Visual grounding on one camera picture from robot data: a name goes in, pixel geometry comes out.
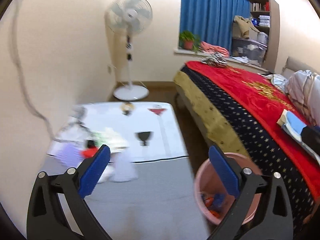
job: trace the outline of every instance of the power cord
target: power cord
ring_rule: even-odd
[[[21,59],[19,56],[19,50],[18,50],[18,16],[21,8],[23,0],[15,0],[15,11],[14,15],[12,18],[12,25],[11,25],[11,32],[9,33],[9,52],[11,56],[11,60],[13,64],[17,68],[18,72],[18,78],[19,78],[19,85],[20,85],[20,90],[23,95],[23,101],[28,109],[28,111],[35,117],[40,118],[44,121],[44,124],[47,128],[49,138],[51,141],[56,141],[56,142],[74,142],[74,143],[79,143],[78,141],[72,141],[72,140],[61,140],[57,139],[54,136],[53,130],[52,130],[52,125],[50,124],[48,118],[46,118],[43,114],[41,114],[34,104],[31,102],[30,96],[28,94],[27,88],[26,88],[26,81],[23,73],[23,68],[21,64]],[[78,109],[75,109],[75,118],[76,121],[72,123],[68,123],[66,127],[62,128],[60,131],[65,131],[73,127],[74,125],[78,125],[81,129],[87,131],[91,136],[93,136],[93,133],[90,131],[89,128],[85,127],[83,122],[81,122],[81,119],[85,115],[86,109],[84,107],[80,107]]]
[[[18,78],[19,78],[19,85],[20,85],[20,90],[23,95],[24,103],[29,110],[29,112],[40,119],[44,121],[44,124],[47,128],[47,132],[49,134],[49,137],[51,140],[55,140],[52,126],[49,122],[49,120],[41,114],[34,104],[31,102],[30,96],[28,94],[27,88],[26,88],[26,81],[23,73],[23,68],[21,64],[21,59],[19,56],[19,50],[18,50],[18,16],[21,8],[21,4],[23,0],[14,0],[15,2],[15,10],[14,10],[14,15],[12,18],[12,24],[11,24],[11,32],[9,33],[9,51],[10,51],[10,56],[13,64],[15,65],[17,72],[18,72]]]

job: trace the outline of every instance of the fan blade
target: fan blade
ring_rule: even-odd
[[[113,4],[111,6],[111,10],[118,16],[122,17],[123,15],[123,11],[121,10],[121,8],[119,7],[119,5],[117,3]]]
[[[147,19],[151,19],[151,12],[146,10],[146,9],[136,9],[138,15],[142,15],[143,17],[147,18]]]
[[[107,25],[109,26],[109,28],[114,32],[116,30],[119,29],[126,29],[127,28],[127,24],[126,22],[124,22],[122,19],[120,20],[116,20],[116,19],[110,19],[107,22]]]
[[[139,32],[139,30],[141,29],[140,21],[138,19],[134,19],[130,24],[134,33]]]
[[[129,0],[128,2],[126,2],[124,4],[125,8],[132,8],[135,7],[137,5],[138,2],[140,2],[141,0]]]

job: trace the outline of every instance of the cable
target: cable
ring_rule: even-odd
[[[146,89],[148,89],[147,87],[146,87],[146,85],[145,84],[143,84],[143,82],[142,81],[139,81],[141,84],[142,84],[142,86],[144,86]]]
[[[13,62],[13,64],[16,66],[17,68],[17,72],[18,72],[18,78],[19,78],[19,85],[20,85],[20,90],[21,93],[23,95],[23,99],[24,99],[24,103],[27,107],[27,109],[29,110],[29,112],[35,116],[38,117],[40,119],[42,119],[44,121],[44,124],[47,128],[49,137],[51,140],[55,140],[54,138],[54,134],[53,134],[53,130],[52,130],[52,126],[49,122],[49,120],[43,115],[41,114],[36,107],[33,105],[33,103],[31,102],[30,96],[28,94],[27,88],[26,88],[26,81],[25,81],[25,77],[23,74],[23,68],[21,65],[21,59],[19,56],[19,50],[18,50],[18,37],[17,37],[17,32],[18,32],[18,16],[19,16],[19,12],[20,12],[20,7],[21,7],[21,3],[23,2],[23,0],[15,0],[15,11],[14,11],[14,15],[12,18],[12,24],[11,24],[11,32],[9,33],[9,51],[10,51],[10,56],[11,56],[11,60]]]

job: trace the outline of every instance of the blue gripper pad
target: blue gripper pad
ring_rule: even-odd
[[[78,193],[82,198],[91,195],[98,183],[98,180],[110,161],[110,156],[110,148],[108,146],[104,146],[103,149],[100,150],[98,156],[87,168],[85,173],[81,176]]]
[[[210,147],[209,160],[212,166],[216,170],[228,194],[237,198],[240,194],[239,178],[225,158],[224,153],[220,149],[217,149],[215,146]]]

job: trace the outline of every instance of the pink bucket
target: pink bucket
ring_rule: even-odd
[[[225,155],[229,158],[233,158],[242,168],[250,168],[255,174],[262,175],[262,172],[258,168],[258,166],[249,160],[247,157],[237,154],[237,153],[225,153]],[[194,183],[194,190],[195,190],[195,197],[196,202],[201,210],[201,212],[205,215],[205,217],[213,224],[219,225],[220,222],[223,220],[224,216],[227,214],[228,210],[230,209],[234,197],[228,195],[225,187],[223,186],[218,174],[216,173],[214,167],[211,165],[210,160],[207,159],[202,165],[200,166]],[[220,212],[220,217],[217,218],[212,215],[206,206],[203,203],[201,198],[200,192],[205,191],[209,194],[226,194],[226,198],[224,201],[224,205],[222,207],[222,211]],[[256,194],[253,198],[252,204],[250,209],[247,213],[246,218],[243,221],[243,225],[248,223],[254,216],[257,206],[260,200],[261,194]]]

